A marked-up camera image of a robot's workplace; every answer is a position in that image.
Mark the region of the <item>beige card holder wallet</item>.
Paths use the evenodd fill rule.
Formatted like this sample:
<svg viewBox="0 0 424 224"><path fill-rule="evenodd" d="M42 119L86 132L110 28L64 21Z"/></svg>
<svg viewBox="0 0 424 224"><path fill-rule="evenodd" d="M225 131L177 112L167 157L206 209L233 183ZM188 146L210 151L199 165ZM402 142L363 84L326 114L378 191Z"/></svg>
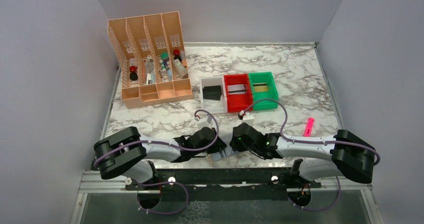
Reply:
<svg viewBox="0 0 424 224"><path fill-rule="evenodd" d="M231 133L220 135L219 137L226 145L224 148L220 149L218 152L209 155L211 161L217 162L221 159L239 154L239 151L233 151L233 149L229 145L233 137Z"/></svg>

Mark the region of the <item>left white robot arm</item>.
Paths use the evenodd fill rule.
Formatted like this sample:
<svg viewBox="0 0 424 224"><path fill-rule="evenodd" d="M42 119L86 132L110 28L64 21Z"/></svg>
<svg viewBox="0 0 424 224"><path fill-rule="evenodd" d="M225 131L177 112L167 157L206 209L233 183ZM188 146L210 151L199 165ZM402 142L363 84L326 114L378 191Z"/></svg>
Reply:
<svg viewBox="0 0 424 224"><path fill-rule="evenodd" d="M192 135L159 140L140 134L132 126L96 142L93 165L100 171L102 179L123 175L134 178L143 188L151 189L157 183L153 160L181 163L201 153L218 153L226 147L214 128L203 127Z"/></svg>

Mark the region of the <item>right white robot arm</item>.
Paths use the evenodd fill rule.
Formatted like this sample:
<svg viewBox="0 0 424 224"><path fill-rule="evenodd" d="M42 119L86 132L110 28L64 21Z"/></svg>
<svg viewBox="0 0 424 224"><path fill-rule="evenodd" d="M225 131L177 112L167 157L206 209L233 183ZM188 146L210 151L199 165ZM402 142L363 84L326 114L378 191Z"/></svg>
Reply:
<svg viewBox="0 0 424 224"><path fill-rule="evenodd" d="M292 137L262 134L242 123L232 133L229 144L234 152L250 151L262 159L298 157L298 168L288 175L294 187L333 176L370 184L374 166L380 161L374 147L344 129L334 136Z"/></svg>

